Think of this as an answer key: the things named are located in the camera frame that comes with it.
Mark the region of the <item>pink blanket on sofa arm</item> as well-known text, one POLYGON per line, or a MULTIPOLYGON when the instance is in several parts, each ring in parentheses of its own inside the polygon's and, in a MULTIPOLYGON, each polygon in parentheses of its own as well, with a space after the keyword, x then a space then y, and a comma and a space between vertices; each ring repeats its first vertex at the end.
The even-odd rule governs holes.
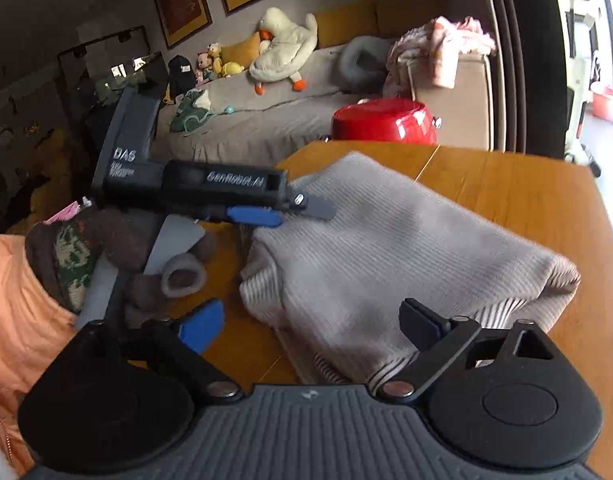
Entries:
POLYGON ((435 87, 453 89, 459 55, 490 55, 495 50, 497 44, 494 39, 472 16, 459 23, 438 16, 424 26, 409 30, 395 41, 386 60, 388 73, 383 96, 402 96, 404 90, 410 87, 407 63, 416 58, 427 62, 435 87))

